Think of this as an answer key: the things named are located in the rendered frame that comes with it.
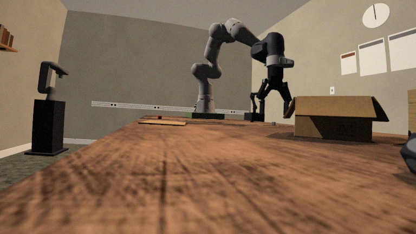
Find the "brown cardboard box with flaps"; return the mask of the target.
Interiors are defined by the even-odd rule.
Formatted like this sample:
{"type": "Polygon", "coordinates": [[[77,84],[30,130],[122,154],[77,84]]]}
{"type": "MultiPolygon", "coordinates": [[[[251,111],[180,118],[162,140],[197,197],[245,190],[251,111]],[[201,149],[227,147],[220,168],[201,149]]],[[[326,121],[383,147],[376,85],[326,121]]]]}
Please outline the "brown cardboard box with flaps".
{"type": "Polygon", "coordinates": [[[283,118],[294,111],[295,137],[372,142],[372,120],[389,122],[374,96],[297,96],[283,118]]]}

